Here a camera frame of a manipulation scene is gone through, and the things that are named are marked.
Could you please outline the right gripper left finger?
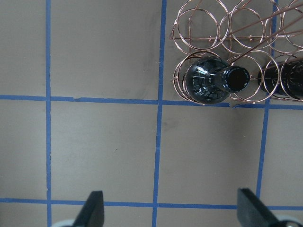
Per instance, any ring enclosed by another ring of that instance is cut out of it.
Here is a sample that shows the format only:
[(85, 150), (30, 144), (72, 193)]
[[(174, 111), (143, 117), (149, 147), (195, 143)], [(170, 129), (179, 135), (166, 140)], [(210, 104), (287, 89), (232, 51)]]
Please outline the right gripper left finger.
[(102, 191), (92, 191), (73, 222), (73, 227), (102, 227), (105, 222)]

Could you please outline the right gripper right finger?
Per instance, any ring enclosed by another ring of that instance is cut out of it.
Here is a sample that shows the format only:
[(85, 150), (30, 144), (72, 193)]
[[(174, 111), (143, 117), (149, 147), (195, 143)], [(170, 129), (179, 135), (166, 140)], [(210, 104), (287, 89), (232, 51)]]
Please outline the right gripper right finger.
[(237, 219), (242, 227), (286, 227), (249, 189), (237, 190)]

